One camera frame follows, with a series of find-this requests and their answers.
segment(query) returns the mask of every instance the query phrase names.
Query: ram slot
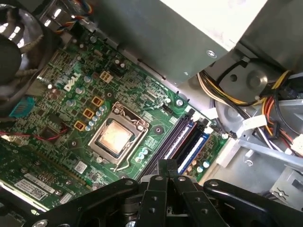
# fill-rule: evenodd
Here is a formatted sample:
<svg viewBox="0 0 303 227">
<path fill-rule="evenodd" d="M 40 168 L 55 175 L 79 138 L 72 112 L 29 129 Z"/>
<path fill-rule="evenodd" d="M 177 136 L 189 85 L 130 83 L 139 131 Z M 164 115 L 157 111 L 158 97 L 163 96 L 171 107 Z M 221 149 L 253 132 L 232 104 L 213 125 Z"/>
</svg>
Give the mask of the ram slot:
<svg viewBox="0 0 303 227">
<path fill-rule="evenodd" d="M 201 151 L 203 146 L 206 144 L 207 140 L 209 139 L 209 134 L 203 133 L 198 140 L 193 144 L 192 148 L 189 150 L 190 152 L 182 161 L 181 165 L 178 167 L 178 173 L 183 174 L 187 168 L 191 165 L 193 160 L 196 158 L 198 153 Z"/>
</svg>

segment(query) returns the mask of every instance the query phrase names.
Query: screw hole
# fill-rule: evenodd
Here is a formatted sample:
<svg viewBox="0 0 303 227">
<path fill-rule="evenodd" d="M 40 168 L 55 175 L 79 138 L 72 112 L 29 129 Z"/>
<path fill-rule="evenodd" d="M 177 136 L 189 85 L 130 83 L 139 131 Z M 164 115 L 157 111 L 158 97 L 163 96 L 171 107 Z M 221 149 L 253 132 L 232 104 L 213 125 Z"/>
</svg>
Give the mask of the screw hole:
<svg viewBox="0 0 303 227">
<path fill-rule="evenodd" d="M 236 74 L 231 74 L 230 79 L 232 82 L 236 82 L 238 80 L 238 77 Z"/>
<path fill-rule="evenodd" d="M 148 212 L 150 212 L 151 214 L 154 214 L 156 212 L 155 208 L 149 208 Z"/>
<path fill-rule="evenodd" d="M 202 212 L 203 214 L 208 214 L 208 209 L 202 209 L 201 212 Z"/>
</svg>

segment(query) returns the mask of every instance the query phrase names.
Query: black ram slot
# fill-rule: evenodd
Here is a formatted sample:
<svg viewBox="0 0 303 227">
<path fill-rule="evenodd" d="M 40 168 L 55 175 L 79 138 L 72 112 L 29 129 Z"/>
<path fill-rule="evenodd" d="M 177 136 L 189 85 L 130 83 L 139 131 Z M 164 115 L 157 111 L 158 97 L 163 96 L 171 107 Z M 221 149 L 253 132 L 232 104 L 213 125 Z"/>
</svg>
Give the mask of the black ram slot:
<svg viewBox="0 0 303 227">
<path fill-rule="evenodd" d="M 174 143 L 175 139 L 180 135 L 182 130 L 188 125 L 188 123 L 191 121 L 190 119 L 193 113 L 194 111 L 193 112 L 190 111 L 186 116 L 182 117 L 177 122 L 171 134 L 165 139 L 165 141 L 161 144 L 156 154 L 152 157 L 149 163 L 138 175 L 137 180 L 140 180 L 145 175 L 151 174 L 156 169 L 157 161 L 166 154 L 170 146 Z"/>
<path fill-rule="evenodd" d="M 190 150 L 196 145 L 197 141 L 200 139 L 201 134 L 204 132 L 205 126 L 202 123 L 198 123 L 197 130 L 194 131 L 193 135 L 187 138 L 187 141 L 182 144 L 180 149 L 176 152 L 173 159 L 177 160 L 178 166 L 183 162 L 183 160 L 188 156 Z"/>
</svg>

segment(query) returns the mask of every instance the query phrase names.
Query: cpu socket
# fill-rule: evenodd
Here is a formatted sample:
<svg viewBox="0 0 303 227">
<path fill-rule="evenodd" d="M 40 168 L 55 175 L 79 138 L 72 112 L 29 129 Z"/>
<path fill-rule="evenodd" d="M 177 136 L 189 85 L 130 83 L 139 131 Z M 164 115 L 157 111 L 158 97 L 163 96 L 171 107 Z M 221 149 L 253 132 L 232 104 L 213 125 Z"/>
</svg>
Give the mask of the cpu socket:
<svg viewBox="0 0 303 227">
<path fill-rule="evenodd" d="M 148 127 L 145 120 L 116 102 L 89 146 L 101 157 L 118 166 L 126 156 L 132 155 L 147 134 Z"/>
</svg>

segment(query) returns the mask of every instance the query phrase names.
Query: blue ram slot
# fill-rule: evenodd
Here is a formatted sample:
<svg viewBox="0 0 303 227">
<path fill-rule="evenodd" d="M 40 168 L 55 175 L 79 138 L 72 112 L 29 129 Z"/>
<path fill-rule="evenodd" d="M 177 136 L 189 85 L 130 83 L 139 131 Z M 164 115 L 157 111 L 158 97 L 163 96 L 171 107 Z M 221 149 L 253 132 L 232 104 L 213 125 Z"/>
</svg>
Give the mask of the blue ram slot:
<svg viewBox="0 0 303 227">
<path fill-rule="evenodd" d="M 201 137 L 198 139 L 197 143 L 194 145 L 194 147 L 191 149 L 190 153 L 187 155 L 187 157 L 184 159 L 180 167 L 178 168 L 178 173 L 183 174 L 189 165 L 193 162 L 195 157 L 198 155 L 204 144 L 209 138 L 209 134 L 202 134 Z"/>
<path fill-rule="evenodd" d="M 169 148 L 168 153 L 164 157 L 164 159 L 170 159 L 175 154 L 176 149 L 183 143 L 183 140 L 187 137 L 187 135 L 191 132 L 191 129 L 195 125 L 194 122 L 188 123 L 187 127 L 180 133 L 176 142 Z"/>
</svg>

